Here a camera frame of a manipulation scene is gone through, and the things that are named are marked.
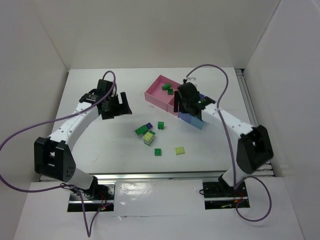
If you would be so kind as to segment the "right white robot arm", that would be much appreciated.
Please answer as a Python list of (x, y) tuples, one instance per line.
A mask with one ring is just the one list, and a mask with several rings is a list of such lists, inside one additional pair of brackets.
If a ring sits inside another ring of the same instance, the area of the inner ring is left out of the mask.
[(236, 189), (246, 177), (274, 157), (268, 130), (241, 121), (208, 96), (201, 96), (195, 85), (186, 82), (174, 92), (174, 112), (190, 114), (226, 134), (231, 167), (219, 177), (223, 190)]

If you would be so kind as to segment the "yellow lego front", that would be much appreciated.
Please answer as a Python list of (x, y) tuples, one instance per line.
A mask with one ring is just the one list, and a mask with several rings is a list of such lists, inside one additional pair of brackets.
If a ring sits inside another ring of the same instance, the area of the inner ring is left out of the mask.
[(183, 146), (180, 146), (180, 147), (175, 147), (174, 148), (174, 152), (175, 152), (175, 155), (178, 156), (178, 155), (183, 155), (185, 154), (185, 149)]

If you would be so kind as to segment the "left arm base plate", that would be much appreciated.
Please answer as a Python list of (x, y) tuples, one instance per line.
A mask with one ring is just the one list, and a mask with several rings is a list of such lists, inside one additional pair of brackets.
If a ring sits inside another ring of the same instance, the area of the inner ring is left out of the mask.
[[(93, 198), (86, 197), (84, 194), (83, 203), (86, 212), (113, 212), (114, 211), (114, 197), (116, 184), (108, 182), (105, 184), (105, 189)], [(82, 212), (82, 202), (80, 196), (72, 191), (69, 195), (67, 212), (79, 213)]]

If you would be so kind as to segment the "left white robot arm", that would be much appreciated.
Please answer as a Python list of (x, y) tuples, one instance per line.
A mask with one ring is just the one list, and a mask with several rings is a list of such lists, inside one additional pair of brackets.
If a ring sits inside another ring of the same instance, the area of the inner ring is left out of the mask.
[(34, 142), (34, 170), (37, 174), (76, 186), (86, 198), (93, 199), (108, 192), (108, 187), (98, 183), (97, 177), (76, 166), (73, 148), (97, 118), (113, 119), (130, 115), (125, 92), (117, 94), (115, 83), (100, 79), (97, 87), (85, 93), (72, 116), (48, 137), (39, 137)]

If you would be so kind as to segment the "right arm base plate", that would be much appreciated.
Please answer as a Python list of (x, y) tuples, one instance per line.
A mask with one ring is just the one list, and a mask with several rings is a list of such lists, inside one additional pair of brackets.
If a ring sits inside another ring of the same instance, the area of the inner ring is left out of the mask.
[(199, 193), (204, 197), (206, 210), (249, 208), (250, 202), (246, 184), (243, 182), (234, 190), (222, 190), (217, 181), (203, 182)]

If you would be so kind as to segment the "small green lego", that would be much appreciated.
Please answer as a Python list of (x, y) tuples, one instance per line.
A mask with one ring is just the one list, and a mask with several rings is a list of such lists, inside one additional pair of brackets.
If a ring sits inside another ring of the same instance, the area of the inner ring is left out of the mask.
[(169, 88), (169, 89), (167, 90), (167, 94), (168, 94), (168, 95), (173, 95), (173, 94), (174, 94), (174, 90), (173, 90), (172, 88)]

